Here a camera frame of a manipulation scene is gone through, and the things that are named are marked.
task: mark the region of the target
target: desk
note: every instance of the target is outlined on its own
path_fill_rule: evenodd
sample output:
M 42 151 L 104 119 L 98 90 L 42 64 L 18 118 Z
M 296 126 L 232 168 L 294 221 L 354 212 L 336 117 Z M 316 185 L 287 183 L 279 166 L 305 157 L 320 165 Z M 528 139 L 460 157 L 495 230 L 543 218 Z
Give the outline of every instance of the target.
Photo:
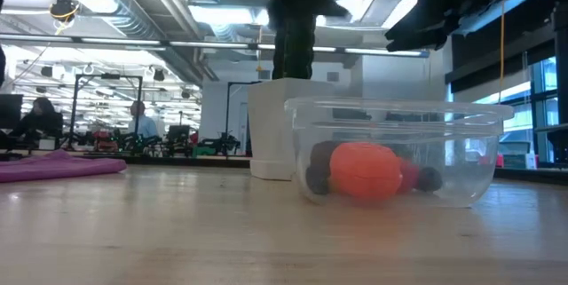
M 131 166 L 0 185 L 3 285 L 565 284 L 568 189 L 473 209 L 315 206 L 248 170 Z

